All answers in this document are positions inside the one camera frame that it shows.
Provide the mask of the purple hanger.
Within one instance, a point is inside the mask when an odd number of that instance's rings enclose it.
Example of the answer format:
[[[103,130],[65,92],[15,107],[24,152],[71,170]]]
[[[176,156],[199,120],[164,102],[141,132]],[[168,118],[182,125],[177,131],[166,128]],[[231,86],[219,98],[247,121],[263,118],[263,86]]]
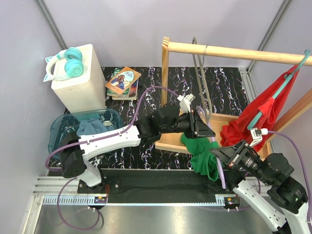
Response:
[[[204,110],[201,106],[196,106],[195,109],[197,110],[199,115],[203,114],[204,118],[206,118],[206,116],[204,114]],[[211,140],[212,140],[213,147],[214,148],[218,147],[218,143],[215,141],[215,138],[211,137]],[[221,185],[222,185],[222,188],[225,190],[226,189],[226,181],[225,181],[222,163],[221,163],[219,158],[216,158],[216,162],[217,162],[217,169],[218,169],[219,177],[221,180]]]

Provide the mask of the green tank top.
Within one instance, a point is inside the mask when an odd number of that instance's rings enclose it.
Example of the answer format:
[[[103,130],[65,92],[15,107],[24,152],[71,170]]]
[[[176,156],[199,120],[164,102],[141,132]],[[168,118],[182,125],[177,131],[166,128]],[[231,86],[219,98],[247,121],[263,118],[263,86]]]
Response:
[[[213,149],[212,142],[208,138],[187,138],[181,135],[180,142],[185,145],[192,154],[191,165],[196,173],[207,176],[209,180],[216,181],[219,177],[216,156],[210,150]]]

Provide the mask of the grey hanger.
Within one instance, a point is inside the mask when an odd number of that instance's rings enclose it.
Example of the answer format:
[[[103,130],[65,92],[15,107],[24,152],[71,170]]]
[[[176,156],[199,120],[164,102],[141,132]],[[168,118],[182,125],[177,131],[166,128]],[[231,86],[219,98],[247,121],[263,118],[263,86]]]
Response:
[[[195,54],[192,54],[193,56],[193,62],[194,62],[194,68],[195,68],[195,74],[197,79],[197,84],[200,92],[200,98],[201,103],[203,106],[204,114],[206,123],[208,124],[211,120],[212,116],[212,102],[210,99],[210,93],[203,69],[203,60],[200,58],[200,55],[197,55],[195,57]]]

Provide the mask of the blue tank top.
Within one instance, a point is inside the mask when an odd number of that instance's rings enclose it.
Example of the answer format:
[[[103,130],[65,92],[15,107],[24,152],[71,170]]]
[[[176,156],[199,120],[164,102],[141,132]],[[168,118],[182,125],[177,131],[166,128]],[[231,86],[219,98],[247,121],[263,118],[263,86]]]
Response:
[[[101,134],[113,130],[111,126],[105,126],[99,119],[82,120],[77,130],[77,136]]]

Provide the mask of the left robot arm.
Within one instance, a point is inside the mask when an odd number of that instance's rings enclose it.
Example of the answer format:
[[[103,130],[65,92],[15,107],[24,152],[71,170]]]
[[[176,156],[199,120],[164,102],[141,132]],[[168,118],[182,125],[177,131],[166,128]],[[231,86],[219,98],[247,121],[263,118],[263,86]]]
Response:
[[[133,125],[113,131],[87,136],[69,132],[60,145],[62,176],[77,177],[94,193],[100,193],[105,188],[105,181],[90,159],[120,148],[151,144],[160,140],[162,134],[170,133],[183,133],[190,139],[215,136],[194,109],[181,114],[177,105],[169,103]]]

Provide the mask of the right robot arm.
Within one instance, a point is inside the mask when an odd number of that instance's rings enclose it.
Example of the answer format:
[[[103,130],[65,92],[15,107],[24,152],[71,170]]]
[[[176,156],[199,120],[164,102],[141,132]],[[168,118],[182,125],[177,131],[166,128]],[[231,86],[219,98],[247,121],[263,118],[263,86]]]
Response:
[[[212,148],[226,171],[221,187],[226,193],[242,197],[266,222],[274,234],[310,234],[308,220],[309,194],[291,174],[294,168],[283,154],[273,153],[261,160],[258,153],[244,140],[229,147]],[[268,203],[247,181],[245,173],[269,186],[268,196],[281,209]]]

